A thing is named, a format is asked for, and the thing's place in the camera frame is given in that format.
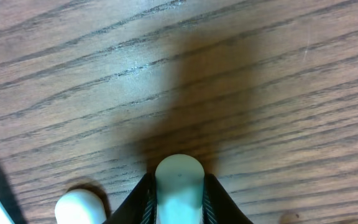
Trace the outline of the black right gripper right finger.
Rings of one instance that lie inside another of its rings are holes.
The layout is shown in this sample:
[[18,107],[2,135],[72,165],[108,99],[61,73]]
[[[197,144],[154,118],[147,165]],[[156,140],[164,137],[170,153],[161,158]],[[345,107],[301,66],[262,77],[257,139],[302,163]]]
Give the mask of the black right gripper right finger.
[[204,177],[203,224],[253,224],[213,174]]

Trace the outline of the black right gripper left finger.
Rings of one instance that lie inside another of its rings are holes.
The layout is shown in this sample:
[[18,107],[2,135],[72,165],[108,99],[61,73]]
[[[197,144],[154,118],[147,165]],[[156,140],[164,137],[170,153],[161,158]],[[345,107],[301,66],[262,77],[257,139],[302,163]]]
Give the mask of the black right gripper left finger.
[[131,193],[103,224],[156,224],[155,178],[146,173]]

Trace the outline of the mint green plastic knife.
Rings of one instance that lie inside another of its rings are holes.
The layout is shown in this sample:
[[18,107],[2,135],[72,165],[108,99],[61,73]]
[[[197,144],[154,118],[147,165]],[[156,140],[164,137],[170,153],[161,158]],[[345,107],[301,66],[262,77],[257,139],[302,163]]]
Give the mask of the mint green plastic knife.
[[161,224],[200,224],[204,169],[194,157],[166,157],[155,170],[157,214]]

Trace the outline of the grey plastic knife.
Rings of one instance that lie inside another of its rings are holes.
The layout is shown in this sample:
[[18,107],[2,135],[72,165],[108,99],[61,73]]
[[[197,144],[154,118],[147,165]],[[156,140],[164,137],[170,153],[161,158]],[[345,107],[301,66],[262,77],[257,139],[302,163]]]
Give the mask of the grey plastic knife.
[[102,224],[107,220],[99,196],[85,189],[75,189],[61,196],[55,206],[57,224]]

